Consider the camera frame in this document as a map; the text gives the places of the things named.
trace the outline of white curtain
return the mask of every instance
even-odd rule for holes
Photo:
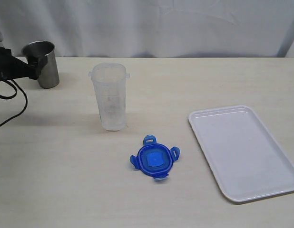
[[[294,0],[0,0],[3,44],[57,56],[275,57],[294,40]]]

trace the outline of beige table surface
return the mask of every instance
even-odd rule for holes
[[[130,73],[119,132],[100,125],[88,72],[101,62]],[[0,228],[294,228],[294,193],[227,201],[188,123],[194,110],[250,106],[294,162],[294,58],[64,57],[58,68],[50,90],[18,80],[28,109],[0,128]],[[23,104],[0,100],[0,122]],[[146,134],[181,149],[163,184],[129,164]]]

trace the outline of stainless steel cup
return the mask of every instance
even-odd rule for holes
[[[59,75],[56,65],[55,46],[48,41],[35,41],[23,47],[22,53],[26,58],[29,56],[48,58],[48,63],[41,70],[38,78],[39,85],[44,89],[50,89],[59,84]]]

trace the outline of blue plastic lid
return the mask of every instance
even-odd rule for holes
[[[144,146],[138,151],[137,157],[132,155],[130,162],[138,170],[156,180],[168,176],[172,164],[178,160],[180,149],[177,147],[169,150],[166,146],[157,143],[153,135],[147,135],[143,140]]]

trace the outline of white tray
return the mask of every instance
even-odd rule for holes
[[[244,202],[294,191],[294,165],[249,107],[195,111],[189,122],[228,199]]]

